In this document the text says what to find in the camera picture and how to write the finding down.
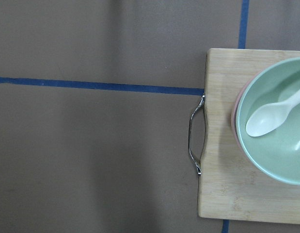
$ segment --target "white spoon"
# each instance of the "white spoon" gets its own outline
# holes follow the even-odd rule
[[[284,101],[268,103],[259,107],[247,121],[247,134],[258,137],[277,129],[285,122],[290,111],[299,103],[300,90]]]

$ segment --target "mint green bowl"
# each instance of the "mint green bowl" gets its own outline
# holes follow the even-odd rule
[[[260,106],[287,99],[300,89],[300,58],[276,63],[259,73],[245,89],[237,108],[236,131],[247,157],[267,175],[300,185],[300,104],[274,131],[251,137],[246,123]]]

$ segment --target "gray floor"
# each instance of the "gray floor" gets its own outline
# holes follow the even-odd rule
[[[240,0],[0,0],[0,76],[204,87]],[[300,50],[300,0],[250,3],[247,48]],[[199,97],[0,84],[0,232],[213,233],[187,156]],[[194,123],[193,147],[203,140]],[[231,221],[230,232],[300,232]]]

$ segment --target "blue line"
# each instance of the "blue line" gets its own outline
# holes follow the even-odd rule
[[[204,90],[200,88],[131,85],[131,84],[116,84],[116,83],[93,83],[93,82],[81,82],[81,81],[27,79],[27,78],[0,77],[0,83],[10,83],[10,84],[17,84],[17,85],[33,85],[33,86],[70,87],[70,88],[82,88],[82,89],[99,89],[99,90],[113,90],[113,91],[164,93],[164,94],[193,95],[193,96],[201,96],[204,93]]]
[[[229,228],[229,220],[224,219],[221,233],[228,233],[228,228]]]
[[[249,2],[250,2],[250,0],[242,0],[240,26],[239,26],[239,38],[238,38],[238,49],[246,48]]]

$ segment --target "cutting board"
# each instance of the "cutting board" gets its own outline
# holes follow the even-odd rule
[[[201,217],[300,224],[300,186],[257,169],[236,144],[231,111],[244,84],[300,51],[210,49],[205,80],[206,144],[201,157]]]

